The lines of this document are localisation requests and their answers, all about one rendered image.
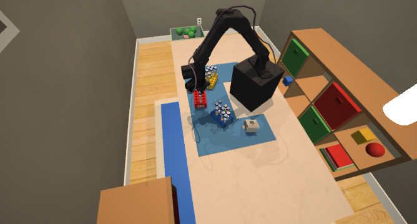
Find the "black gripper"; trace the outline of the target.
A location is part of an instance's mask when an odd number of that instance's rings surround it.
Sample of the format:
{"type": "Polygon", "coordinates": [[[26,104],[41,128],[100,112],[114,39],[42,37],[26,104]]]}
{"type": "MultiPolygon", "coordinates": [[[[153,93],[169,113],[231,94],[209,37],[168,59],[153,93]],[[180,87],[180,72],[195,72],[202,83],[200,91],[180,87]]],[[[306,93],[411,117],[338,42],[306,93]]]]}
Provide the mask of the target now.
{"type": "Polygon", "coordinates": [[[201,94],[203,94],[204,90],[206,89],[206,87],[210,85],[210,82],[205,80],[205,85],[203,85],[201,88],[199,86],[196,87],[196,89],[198,90],[198,92],[200,91],[201,94]]]}

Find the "red rack with round wells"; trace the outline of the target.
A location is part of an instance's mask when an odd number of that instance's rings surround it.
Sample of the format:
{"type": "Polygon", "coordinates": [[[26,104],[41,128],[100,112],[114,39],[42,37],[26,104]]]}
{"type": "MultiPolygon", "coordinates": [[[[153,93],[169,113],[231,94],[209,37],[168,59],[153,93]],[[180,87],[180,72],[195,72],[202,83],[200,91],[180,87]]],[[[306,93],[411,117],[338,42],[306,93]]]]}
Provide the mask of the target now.
{"type": "Polygon", "coordinates": [[[195,109],[196,108],[205,108],[205,107],[207,107],[207,100],[206,100],[205,90],[202,94],[202,103],[199,102],[199,92],[198,92],[198,90],[194,91],[194,106],[195,106],[195,109]]]}

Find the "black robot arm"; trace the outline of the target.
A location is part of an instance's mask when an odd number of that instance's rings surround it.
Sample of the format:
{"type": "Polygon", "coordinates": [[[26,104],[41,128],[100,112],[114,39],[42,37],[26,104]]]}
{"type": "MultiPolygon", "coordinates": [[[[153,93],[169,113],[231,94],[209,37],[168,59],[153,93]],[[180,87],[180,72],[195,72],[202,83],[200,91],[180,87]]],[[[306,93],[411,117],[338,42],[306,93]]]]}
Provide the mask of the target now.
{"type": "MultiPolygon", "coordinates": [[[[220,38],[223,34],[231,27],[232,29],[236,30],[242,37],[247,41],[253,50],[255,50],[255,54],[258,57],[250,57],[248,58],[249,63],[253,66],[256,70],[258,75],[262,79],[271,78],[272,74],[266,68],[266,61],[269,61],[269,50],[262,44],[260,39],[257,37],[255,32],[250,26],[248,19],[238,10],[238,9],[229,9],[225,11],[220,18],[219,15],[226,9],[218,9],[216,11],[217,17],[214,20],[213,27],[208,33],[204,43],[199,45],[201,48],[199,51],[193,56],[194,63],[190,63],[192,68],[195,71],[196,77],[203,78],[197,79],[197,86],[200,88],[205,85],[205,66],[209,61],[209,57],[217,45],[220,38]],[[217,19],[218,18],[218,19],[217,19]],[[216,21],[217,20],[217,21],[216,21]],[[215,22],[216,21],[216,22],[215,22]],[[256,61],[257,60],[257,61],[256,61]],[[262,61],[261,61],[262,60],[262,61]],[[256,62],[256,64],[255,64],[256,62]]],[[[198,47],[198,48],[199,48],[198,47]]],[[[195,50],[195,52],[198,50],[195,50]]],[[[253,51],[252,50],[252,51],[253,51]]],[[[195,53],[194,52],[194,53],[195,53]]],[[[181,66],[182,76],[183,79],[190,79],[187,83],[185,83],[185,88],[190,89],[189,92],[192,92],[195,88],[195,76],[194,72],[189,65],[181,66]]]]}

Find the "blue tube rack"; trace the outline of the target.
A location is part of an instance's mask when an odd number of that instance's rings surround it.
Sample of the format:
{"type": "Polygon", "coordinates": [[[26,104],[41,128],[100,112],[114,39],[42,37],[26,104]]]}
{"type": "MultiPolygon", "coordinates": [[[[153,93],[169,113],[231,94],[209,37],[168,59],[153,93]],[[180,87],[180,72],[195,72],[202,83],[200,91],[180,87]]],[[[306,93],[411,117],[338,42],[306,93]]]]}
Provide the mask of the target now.
{"type": "Polygon", "coordinates": [[[211,118],[213,118],[218,124],[220,124],[223,128],[225,128],[229,123],[231,123],[231,121],[233,120],[233,116],[230,114],[229,116],[229,120],[226,121],[226,123],[223,122],[223,120],[221,120],[221,109],[220,109],[220,113],[218,113],[218,115],[215,115],[215,109],[213,111],[211,111],[210,113],[211,118]],[[231,118],[230,118],[231,117],[231,118]]]}

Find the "light blue mat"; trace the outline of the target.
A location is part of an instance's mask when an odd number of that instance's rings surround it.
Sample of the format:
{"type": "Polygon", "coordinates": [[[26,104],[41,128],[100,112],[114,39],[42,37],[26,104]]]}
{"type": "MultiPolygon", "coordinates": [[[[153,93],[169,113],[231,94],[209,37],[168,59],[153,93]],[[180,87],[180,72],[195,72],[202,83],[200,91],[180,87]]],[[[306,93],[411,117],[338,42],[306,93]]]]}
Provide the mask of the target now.
{"type": "Polygon", "coordinates": [[[199,157],[276,140],[264,114],[236,118],[223,84],[232,80],[235,64],[238,62],[211,65],[217,67],[218,79],[213,89],[205,89],[207,107],[195,109],[194,93],[187,92],[199,157]],[[210,116],[219,100],[222,101],[222,107],[225,104],[230,107],[229,112],[233,116],[233,120],[225,128],[210,116]],[[245,132],[242,128],[245,120],[256,120],[260,128],[256,132],[245,132]]]}

